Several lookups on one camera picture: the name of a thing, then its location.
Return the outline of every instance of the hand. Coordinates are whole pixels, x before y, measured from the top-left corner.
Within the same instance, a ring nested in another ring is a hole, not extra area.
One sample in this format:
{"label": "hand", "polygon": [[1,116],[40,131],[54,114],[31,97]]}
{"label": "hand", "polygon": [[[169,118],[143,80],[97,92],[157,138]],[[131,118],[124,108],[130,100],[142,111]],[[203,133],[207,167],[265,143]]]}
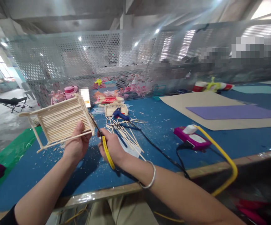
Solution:
{"label": "hand", "polygon": [[[72,137],[81,134],[83,128],[84,128],[83,122],[78,121],[75,130],[73,131]],[[88,150],[89,147],[89,140],[91,137],[92,134],[89,133],[84,136],[80,136],[67,141],[64,149],[63,158],[71,160],[72,163],[77,165],[79,161],[82,160],[83,157],[85,156],[86,151]]]}
{"label": "hand", "polygon": [[[116,134],[109,133],[104,128],[101,128],[101,131],[102,131],[103,135],[105,136],[107,148],[110,153],[111,159],[113,160],[114,164],[121,167],[121,165],[122,165],[124,159],[127,157],[128,153],[126,153],[123,150],[123,148],[119,142],[118,136]],[[105,161],[108,162],[102,142],[99,142],[98,147],[99,147],[99,150],[100,150],[102,157],[104,158]]]}

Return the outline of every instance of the wrist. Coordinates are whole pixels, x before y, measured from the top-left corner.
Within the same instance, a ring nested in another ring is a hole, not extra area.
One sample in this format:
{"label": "wrist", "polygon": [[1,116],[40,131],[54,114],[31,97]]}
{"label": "wrist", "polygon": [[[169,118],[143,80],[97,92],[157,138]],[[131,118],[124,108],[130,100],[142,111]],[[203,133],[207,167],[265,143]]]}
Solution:
{"label": "wrist", "polygon": [[63,155],[63,157],[60,159],[60,161],[62,161],[64,164],[68,165],[68,166],[72,166],[72,167],[77,167],[77,164],[79,163],[79,161],[72,156],[68,156],[68,155]]}
{"label": "wrist", "polygon": [[125,152],[124,156],[121,158],[121,160],[117,163],[118,167],[120,167],[122,170],[126,170],[128,165],[132,163],[132,160],[136,157],[132,156],[131,154],[128,154]]}

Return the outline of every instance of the yellow scissors handle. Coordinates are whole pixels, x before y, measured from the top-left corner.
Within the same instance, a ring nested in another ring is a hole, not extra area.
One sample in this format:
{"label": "yellow scissors handle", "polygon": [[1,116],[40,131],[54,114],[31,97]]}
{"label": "yellow scissors handle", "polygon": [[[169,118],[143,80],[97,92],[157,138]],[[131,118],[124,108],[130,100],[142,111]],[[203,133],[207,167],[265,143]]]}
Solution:
{"label": "yellow scissors handle", "polygon": [[114,170],[115,169],[115,164],[114,164],[113,160],[111,159],[110,153],[108,151],[105,136],[102,136],[102,143],[103,143],[103,147],[104,147],[104,151],[105,151],[107,160],[110,163],[111,168]]}

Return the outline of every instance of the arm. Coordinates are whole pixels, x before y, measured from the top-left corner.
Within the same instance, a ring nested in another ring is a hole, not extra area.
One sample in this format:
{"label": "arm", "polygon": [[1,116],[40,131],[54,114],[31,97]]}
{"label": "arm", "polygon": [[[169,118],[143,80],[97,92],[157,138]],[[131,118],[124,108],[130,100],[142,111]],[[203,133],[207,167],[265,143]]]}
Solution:
{"label": "arm", "polygon": [[[72,136],[81,134],[83,127],[83,123],[78,122]],[[15,206],[14,213],[18,224],[47,222],[60,193],[78,162],[84,157],[90,138],[91,134],[66,142],[63,157]]]}
{"label": "arm", "polygon": [[[148,185],[153,177],[151,164],[126,153],[117,135],[109,133],[104,128],[101,130],[106,137],[108,150],[114,163],[137,178],[143,185]],[[98,146],[103,158],[107,160],[103,146],[100,143]],[[150,190],[186,222],[244,224],[201,187],[167,169],[156,166],[156,178]]]}

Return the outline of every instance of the ceiling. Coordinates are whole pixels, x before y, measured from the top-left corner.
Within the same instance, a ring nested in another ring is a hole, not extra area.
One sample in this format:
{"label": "ceiling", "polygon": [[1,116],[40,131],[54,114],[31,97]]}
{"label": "ceiling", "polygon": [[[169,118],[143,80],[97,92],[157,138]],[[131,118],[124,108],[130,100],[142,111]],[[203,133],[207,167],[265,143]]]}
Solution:
{"label": "ceiling", "polygon": [[262,1],[267,0],[0,0],[0,39],[119,29],[123,12],[135,29],[238,21],[251,19]]}

